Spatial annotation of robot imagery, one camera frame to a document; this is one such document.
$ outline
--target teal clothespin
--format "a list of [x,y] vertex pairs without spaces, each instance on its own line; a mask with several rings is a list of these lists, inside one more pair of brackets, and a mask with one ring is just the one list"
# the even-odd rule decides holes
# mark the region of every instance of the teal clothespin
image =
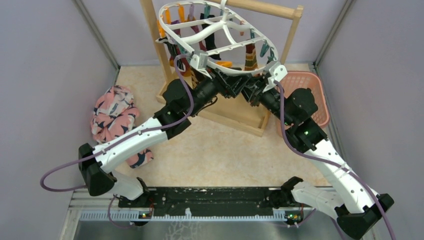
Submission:
[[274,60],[276,60],[276,56],[274,55],[274,51],[273,51],[273,47],[271,47],[270,49],[269,49],[269,57],[268,57],[268,63],[269,62],[272,62],[272,61],[274,61]]
[[250,29],[250,39],[254,39],[255,38],[255,32],[253,31],[253,29]]
[[268,45],[268,42],[265,40],[265,42],[262,45],[262,48],[260,49],[259,56],[262,58],[265,56],[265,54],[268,52],[268,49],[270,49],[270,45]]
[[224,10],[221,9],[221,12],[219,13],[220,16],[224,14]]
[[209,13],[211,12],[211,6],[209,6],[207,3],[204,6],[204,19],[209,18]]
[[187,50],[186,50],[186,49],[184,49],[184,47],[183,47],[183,46],[181,46],[178,42],[176,43],[176,46],[178,47],[179,52],[180,52],[181,54],[186,54],[186,53],[187,53]]

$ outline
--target clothespin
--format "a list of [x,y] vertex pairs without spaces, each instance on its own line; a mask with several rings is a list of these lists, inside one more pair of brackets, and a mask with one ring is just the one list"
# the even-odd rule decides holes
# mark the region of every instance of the clothespin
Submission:
[[222,16],[223,14],[224,14],[224,10],[222,10],[222,9],[221,9],[221,12],[219,13],[219,15],[220,15],[220,16]]
[[[243,25],[243,24],[245,24],[245,21],[240,21],[240,25]],[[241,31],[240,32],[240,36],[244,36],[245,35],[245,32],[244,31]]]
[[178,6],[179,21],[181,23],[185,23],[186,22],[186,14],[184,14],[184,7],[179,3],[177,3],[176,5]]
[[162,38],[164,38],[166,36],[165,35],[165,30],[162,28],[161,24],[159,23],[159,19],[156,22],[157,22],[157,29],[159,30],[160,38],[162,39]]
[[164,22],[166,24],[171,24],[171,12],[170,9],[168,7],[165,7],[165,20]]
[[253,28],[250,29],[250,39],[255,38],[255,32],[253,31]]
[[211,12],[211,6],[209,6],[207,3],[204,6],[204,19],[209,18],[209,13]]
[[271,47],[270,49],[269,49],[269,57],[268,57],[268,62],[272,62],[272,61],[274,61],[275,60],[275,58],[276,58],[276,56],[274,55],[274,48],[273,47]]
[[268,49],[270,49],[270,45],[268,45],[268,42],[265,40],[262,48],[260,49],[260,54],[259,56],[262,58],[263,56],[265,56],[265,54],[268,52]]
[[195,21],[195,4],[190,4],[190,11],[188,13],[187,22]]
[[232,61],[217,61],[216,64],[218,64],[219,66],[223,66],[225,68],[231,68],[233,66]]

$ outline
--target white bracket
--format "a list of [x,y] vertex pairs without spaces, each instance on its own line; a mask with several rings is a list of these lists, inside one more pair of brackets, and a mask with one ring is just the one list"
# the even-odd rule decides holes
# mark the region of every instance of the white bracket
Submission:
[[263,69],[263,74],[269,73],[271,76],[268,77],[268,85],[263,89],[263,93],[276,87],[274,81],[281,82],[287,75],[287,68],[282,65],[279,61],[272,61],[268,63]]
[[191,56],[190,66],[196,69],[199,73],[212,78],[206,71],[206,66],[208,64],[208,53],[202,50],[195,50]]

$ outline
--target wooden pole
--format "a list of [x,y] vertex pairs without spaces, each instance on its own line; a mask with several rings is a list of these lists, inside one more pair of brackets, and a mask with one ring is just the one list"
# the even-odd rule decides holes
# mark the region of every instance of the wooden pole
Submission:
[[[209,2],[220,4],[221,0],[207,0]],[[246,9],[262,14],[268,14],[284,19],[293,19],[296,9],[280,6],[272,3],[256,1],[256,0],[228,0],[226,6],[240,9]]]
[[302,17],[304,7],[299,5],[293,13],[293,21],[291,22],[290,30],[288,31],[287,40],[285,41],[284,49],[280,57],[281,64],[286,62],[287,56],[289,55],[290,47],[292,46],[293,38],[295,37],[296,30],[298,29],[299,21]]
[[169,83],[173,80],[173,77],[167,52],[165,51],[165,47],[162,43],[155,42],[156,39],[160,38],[155,7],[153,6],[152,0],[140,0],[140,4],[143,8],[148,28],[150,29],[151,39],[153,41],[154,48],[156,49],[156,54],[159,58],[163,74],[165,75],[165,80]]

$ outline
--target crumpled cloth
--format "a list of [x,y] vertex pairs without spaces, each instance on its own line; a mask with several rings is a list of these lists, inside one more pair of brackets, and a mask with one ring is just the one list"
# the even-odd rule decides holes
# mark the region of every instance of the crumpled cloth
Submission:
[[[95,104],[91,119],[91,133],[94,140],[107,143],[131,131],[134,121],[140,115],[133,101],[131,91],[119,85],[111,87],[102,95]],[[151,160],[153,153],[147,148],[128,158],[126,163],[134,169]]]

